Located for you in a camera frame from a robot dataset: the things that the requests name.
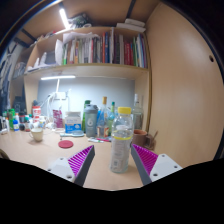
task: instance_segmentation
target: ceiling light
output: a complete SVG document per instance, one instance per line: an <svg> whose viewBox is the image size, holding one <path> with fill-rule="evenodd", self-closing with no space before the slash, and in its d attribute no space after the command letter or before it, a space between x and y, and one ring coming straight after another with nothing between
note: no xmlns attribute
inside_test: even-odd
<svg viewBox="0 0 224 224"><path fill-rule="evenodd" d="M60 75L60 76L49 76L49 77L43 77L41 80L48 80L48 79L74 79L74 75Z"/></svg>

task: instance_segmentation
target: book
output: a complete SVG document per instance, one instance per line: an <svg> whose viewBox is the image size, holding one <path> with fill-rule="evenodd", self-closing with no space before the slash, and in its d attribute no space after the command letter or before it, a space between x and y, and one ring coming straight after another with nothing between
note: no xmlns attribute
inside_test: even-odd
<svg viewBox="0 0 224 224"><path fill-rule="evenodd" d="M78 53L78 61L82 63L82 39L79 40L79 53Z"/></svg>
<svg viewBox="0 0 224 224"><path fill-rule="evenodd" d="M131 45L127 43L127 65L131 65Z"/></svg>
<svg viewBox="0 0 224 224"><path fill-rule="evenodd" d="M114 59L114 27L110 31L110 63L113 63Z"/></svg>
<svg viewBox="0 0 224 224"><path fill-rule="evenodd" d="M75 51L75 39L72 40L72 46L71 46L69 64L74 64L74 51Z"/></svg>
<svg viewBox="0 0 224 224"><path fill-rule="evenodd" d="M127 42L124 41L124 64L128 64Z"/></svg>
<svg viewBox="0 0 224 224"><path fill-rule="evenodd" d="M138 64L138 53L137 53L137 43L136 43L136 39L134 38L134 43L135 43L135 63L136 63L136 66L139 67L139 64Z"/></svg>
<svg viewBox="0 0 224 224"><path fill-rule="evenodd" d="M141 60L141 67L144 68L144 57L143 57L143 47L142 47L142 38L140 36L140 33L138 34L139 39L139 46L140 46L140 60Z"/></svg>
<svg viewBox="0 0 224 224"><path fill-rule="evenodd" d="M114 34L114 56L113 56L113 63L116 64L116 48L117 48L117 35Z"/></svg>
<svg viewBox="0 0 224 224"><path fill-rule="evenodd" d="M100 63L103 63L103 37L100 37Z"/></svg>
<svg viewBox="0 0 224 224"><path fill-rule="evenodd" d="M133 59L133 44L131 43L131 65L134 65L134 59Z"/></svg>
<svg viewBox="0 0 224 224"><path fill-rule="evenodd" d="M137 47L138 47L138 63L139 63L139 67L143 67L142 66L142 54L141 54L141 43L140 43L140 39L139 37L137 37Z"/></svg>
<svg viewBox="0 0 224 224"><path fill-rule="evenodd" d="M138 63L138 67L140 67L140 59L139 59L139 46L138 46L138 42L137 42L137 38L136 38L136 52L137 52L137 63Z"/></svg>
<svg viewBox="0 0 224 224"><path fill-rule="evenodd" d="M65 53L64 53L63 65L67 64L67 51L68 51L68 43L65 44Z"/></svg>
<svg viewBox="0 0 224 224"><path fill-rule="evenodd" d="M97 43L96 37L93 37L93 63L97 62Z"/></svg>
<svg viewBox="0 0 224 224"><path fill-rule="evenodd" d="M88 58L89 58L89 38L86 38L84 48L84 63L88 63Z"/></svg>
<svg viewBox="0 0 224 224"><path fill-rule="evenodd" d="M103 33L103 63L105 63L105 32Z"/></svg>
<svg viewBox="0 0 224 224"><path fill-rule="evenodd" d="M131 25L134 25L134 26L140 26L140 27L145 26L144 22L138 21L138 20L135 20L135 19L129 19L129 18L125 19L125 23L131 24Z"/></svg>
<svg viewBox="0 0 224 224"><path fill-rule="evenodd" d="M99 37L97 37L96 46L97 46L96 63L100 63L100 38Z"/></svg>
<svg viewBox="0 0 224 224"><path fill-rule="evenodd" d="M71 47L72 47L72 40L68 42L67 58L66 58L67 64L70 64Z"/></svg>
<svg viewBox="0 0 224 224"><path fill-rule="evenodd" d="M74 64L78 64L79 63L78 56L79 56L79 40L76 40Z"/></svg>
<svg viewBox="0 0 224 224"><path fill-rule="evenodd" d="M109 47L109 37L108 32L105 33L105 63L109 63L108 61L108 47Z"/></svg>
<svg viewBox="0 0 224 224"><path fill-rule="evenodd" d="M140 33L143 33L146 30L146 28L143 28L140 26L135 26L135 25L128 24L128 23L117 23L117 27L128 29L128 30L138 31Z"/></svg>
<svg viewBox="0 0 224 224"><path fill-rule="evenodd" d="M124 64L124 40L123 35L119 35L119 43L120 43L120 64Z"/></svg>
<svg viewBox="0 0 224 224"><path fill-rule="evenodd" d="M93 60L93 45L94 45L94 40L93 38L91 39L91 63L94 63L94 60Z"/></svg>
<svg viewBox="0 0 224 224"><path fill-rule="evenodd" d="M144 41L144 37L142 34L141 34L141 38L142 38L142 46L143 46L143 54L144 54L144 68L148 68L145 41Z"/></svg>
<svg viewBox="0 0 224 224"><path fill-rule="evenodd" d="M120 64L120 43L119 43L119 35L116 35L116 60L115 64Z"/></svg>

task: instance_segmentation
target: bookshelf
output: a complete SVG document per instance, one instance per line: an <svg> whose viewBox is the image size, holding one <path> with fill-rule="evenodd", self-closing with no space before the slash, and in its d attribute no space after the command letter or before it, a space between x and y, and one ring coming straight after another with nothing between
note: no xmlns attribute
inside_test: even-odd
<svg viewBox="0 0 224 224"><path fill-rule="evenodd" d="M26 69L28 66L34 65L36 59L43 55L44 52L52 52L55 50L55 44L57 39L63 41L63 34L76 32L76 33L93 33L102 36L104 32L110 32L111 27L88 27L88 28L78 28L75 30L65 30L61 31L47 39L42 39L38 41L35 46L25 49L17 62L26 62ZM123 35L124 40L131 41L133 37L137 37L138 32L116 28L114 27L115 34ZM146 43L146 54L147 54L147 68L137 67L133 65L125 64L112 64L112 63L80 63L80 64L67 64L61 66L52 66L47 68L41 68L32 72L25 73L19 76L20 86L24 84L25 88L25 98L27 113L31 113L32 102L37 99L39 80L42 77L47 77L51 75L75 75L76 77L107 77L107 78L120 78L120 79L131 79L135 80L135 92L139 95L143 95L142 106L144 110L144 126L143 129L148 129L149 126L149 112L150 112L150 99L151 99L151 72L150 72L150 61L149 61L149 51L146 36L143 33L144 41ZM17 79L11 81L12 94L10 94L11 105L15 96L21 93L19 90L15 90L17 85Z"/></svg>

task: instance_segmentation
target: light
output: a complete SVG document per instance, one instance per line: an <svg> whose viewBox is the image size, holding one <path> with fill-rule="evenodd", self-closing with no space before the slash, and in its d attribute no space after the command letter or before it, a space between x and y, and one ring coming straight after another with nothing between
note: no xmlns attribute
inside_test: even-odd
<svg viewBox="0 0 224 224"><path fill-rule="evenodd" d="M74 79L74 75L65 75L65 76L50 76L50 77L44 77L41 78L41 80L49 80L49 79Z"/></svg>
<svg viewBox="0 0 224 224"><path fill-rule="evenodd" d="M64 10L64 9L60 9L60 10L59 10L59 13L60 13L60 15L61 15L61 19L62 19L62 21L63 21L63 23L64 23L65 28L66 28L66 29L69 29L69 28L70 28L70 25L69 25L69 23L68 23L68 19L67 19L67 16L66 16L66 14L65 14L65 10Z"/></svg>

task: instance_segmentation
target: mug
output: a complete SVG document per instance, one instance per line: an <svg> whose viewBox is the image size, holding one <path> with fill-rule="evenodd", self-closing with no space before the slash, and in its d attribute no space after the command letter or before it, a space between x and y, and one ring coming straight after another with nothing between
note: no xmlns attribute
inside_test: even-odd
<svg viewBox="0 0 224 224"><path fill-rule="evenodd" d="M152 136L148 135L146 131L135 129L132 139L132 144L139 145L143 148L150 148Z"/></svg>
<svg viewBox="0 0 224 224"><path fill-rule="evenodd" d="M43 139L43 129L42 128L32 128L30 130L29 135L35 141L40 142Z"/></svg>

